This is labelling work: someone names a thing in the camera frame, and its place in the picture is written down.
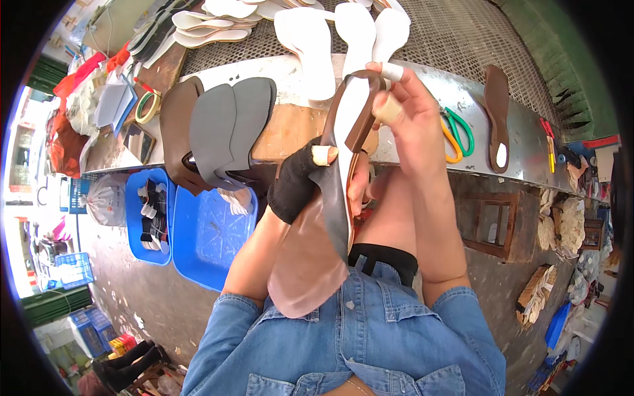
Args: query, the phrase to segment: plastic bag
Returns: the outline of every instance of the plastic bag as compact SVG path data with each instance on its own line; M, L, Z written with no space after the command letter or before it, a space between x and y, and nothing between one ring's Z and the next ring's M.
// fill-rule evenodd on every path
M598 265L601 252L598 250L584 250L579 256L576 268L586 278L588 283L592 283L598 278Z
M575 269L573 277L570 280L570 285L568 285L568 299L570 302L573 303L573 305L581 304L588 296L589 289L590 284L588 281L578 269Z
M85 200L86 211L102 226L126 226L126 182L128 174L103 176L94 182Z

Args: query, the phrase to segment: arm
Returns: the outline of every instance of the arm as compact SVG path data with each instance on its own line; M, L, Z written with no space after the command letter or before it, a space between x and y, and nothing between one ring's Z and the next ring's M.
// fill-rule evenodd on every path
M382 71L377 63L366 67ZM392 129L401 169L411 181L417 260L428 306L453 287L470 286L438 109L434 97L407 68L391 92L377 94L373 104L377 120Z
M277 252L290 225L313 197L315 183L308 179L308 175L319 167L317 163L330 164L337 158L339 151L335 147L313 154L313 147L320 139L311 140L282 163L279 177L269 188L269 205L253 234L233 259L222 294L249 297L258 307L264 307Z
M249 297L262 308L269 295L266 283L275 256L289 228L290 225L280 220L267 206L255 231L233 259L222 294Z

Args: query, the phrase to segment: blue plastic basin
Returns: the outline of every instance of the blue plastic basin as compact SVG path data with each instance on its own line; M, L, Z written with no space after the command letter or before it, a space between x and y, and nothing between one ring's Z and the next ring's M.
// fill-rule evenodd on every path
M148 250L141 244L141 233L143 233L143 225L141 219L141 198L136 190L145 186L147 180L151 179L154 183L165 183L167 185L167 236L169 239L169 253L165 254L160 250ZM161 168L145 169L141 172L130 175L126 183L126 221L127 221L127 238L130 244L130 250L137 260L145 261L155 265L167 265L172 261L172 218L174 217L174 201L176 200L176 187L167 176L167 172Z
M233 258L256 227L257 198L249 190L253 212L232 215L215 189L193 196L178 187L172 250L180 275L207 289L223 289Z

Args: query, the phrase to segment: red plastic bag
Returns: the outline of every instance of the red plastic bag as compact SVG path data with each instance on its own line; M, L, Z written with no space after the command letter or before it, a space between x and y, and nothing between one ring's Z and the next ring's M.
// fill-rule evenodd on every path
M64 115L60 112L53 120L52 135L57 136L48 146L48 154L55 172L78 179L79 155L88 141L88 136L80 135Z

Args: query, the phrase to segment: shoe insole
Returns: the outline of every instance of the shoe insole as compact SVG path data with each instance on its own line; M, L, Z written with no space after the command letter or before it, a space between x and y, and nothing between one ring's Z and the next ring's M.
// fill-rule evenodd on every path
M275 20L275 14L281 10L285 10L285 8L275 3L271 3L270 1L267 1L266 3L260 4L257 7L256 13L264 19L272 21Z
M235 95L229 84L204 92L191 112L190 146L198 172L206 183L229 191L233 185L214 171L233 161L229 145L235 122Z
M370 95L370 84L366 79L358 79L356 77L350 77L346 82L346 90L344 91L339 107L337 108L337 114L335 116L335 125L333 128L335 134L335 141L339 148L339 175L342 190L344 196L342 197L346 203L346 219L348 224L348 239L352 235L352 219L350 214L350 208L348 204L348 182L351 176L353 167L354 153L346 146L345 141L352 131L352 128L359 118L361 111L363 110L368 97Z
M284 1L293 8L301 8L304 6L302 3L298 2L297 0L284 0Z
M383 3L387 3L387 4L385 4L386 8L387 8L387 6L389 6L390 8L392 8L392 9L394 9L394 10L400 12L400 13L403 13L403 15L407 16L408 23L411 24L410 16L407 15L407 12L403 8L403 6L400 5L398 0L382 0L382 2Z
M357 70L364 70L372 61L372 47L377 37L377 29L372 16L360 3L341 3L335 7L335 28L348 44L341 76Z
M216 170L218 177L229 179L227 170L249 169L249 152L269 119L274 89L276 90L275 81L264 77L241 80L233 86L236 105L235 125L230 141L233 161ZM242 183L231 182L236 189L245 187Z
M374 6L374 9L377 10L377 13L381 13L385 9L385 6L376 0L372 2L372 5Z
M372 48L373 62L387 62L410 36L409 18L394 8L386 8L378 15L374 25L377 39Z
M205 37L209 37L214 33L220 32L220 30L212 27L197 27L191 30L176 29L176 31L180 34L186 35L187 37L192 37L194 39L203 39Z
M491 120L489 161L497 173L508 168L508 78L500 68L489 65L484 73L484 107Z
M191 8L191 4L194 0L176 0L171 3L167 3L165 6L159 8L156 16L150 18L143 26L137 30L134 36L128 42L127 50L130 55L138 54L150 40L152 35L159 29L161 25L164 25L166 19L176 14L180 10L188 10Z
M308 7L283 10L277 15L282 13L284 20L280 28L292 44L288 49L295 50L302 64L303 95L314 101L332 98L335 94L335 74L330 57L328 24L320 13Z
M368 7L372 6L372 0L352 0L352 2L359 3L360 5L364 6L366 10L368 9Z
M213 16L213 15L209 15L209 14L206 14L206 13L197 13L197 12L193 12L193 11L180 11L177 14L186 14L186 15L192 16L193 18L198 18L198 19L202 19L202 20L205 20L205 21L217 18L216 16Z
M315 1L313 4L309 4L308 6L316 10L325 10L325 8L323 7L323 4L321 4L319 1Z
M214 29L228 29L233 26L233 22L224 19L202 20L191 15L189 11L181 11L172 16L174 26L181 30L191 30L199 27L210 27Z
M186 36L180 32L174 32L174 39L183 47L187 48L199 48L207 45L211 42L226 41L236 42L242 41L251 34L251 29L235 29L235 30L221 30L218 33L214 33L210 36L196 39L194 37Z
M240 0L205 0L205 8L212 15L234 18L247 18L257 10L257 6L245 4Z
M150 67L152 67L152 65L154 64L154 62L156 62L157 60L159 60L159 58L161 56L163 56L163 54L165 54L167 52L167 50L172 46L172 44L174 44L176 42L176 40L174 40L174 35L170 34L168 35L163 42L161 43L161 45L157 48L157 50L154 52L154 54L150 57L150 59L148 59L147 61L145 61L143 63L143 67L145 67L146 69L149 69Z

